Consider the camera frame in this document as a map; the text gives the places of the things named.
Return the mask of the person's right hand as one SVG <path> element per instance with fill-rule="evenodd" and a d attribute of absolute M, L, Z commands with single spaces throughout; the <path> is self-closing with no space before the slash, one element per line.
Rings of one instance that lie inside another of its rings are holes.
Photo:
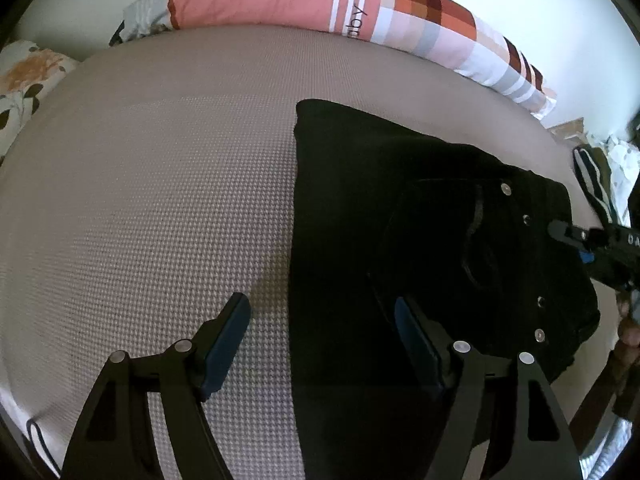
<path fill-rule="evenodd" d="M 634 365 L 639 359 L 639 325 L 630 317 L 630 295 L 626 292 L 616 294 L 616 304 L 620 312 L 618 339 L 614 347 L 616 358 L 625 366 Z"/>

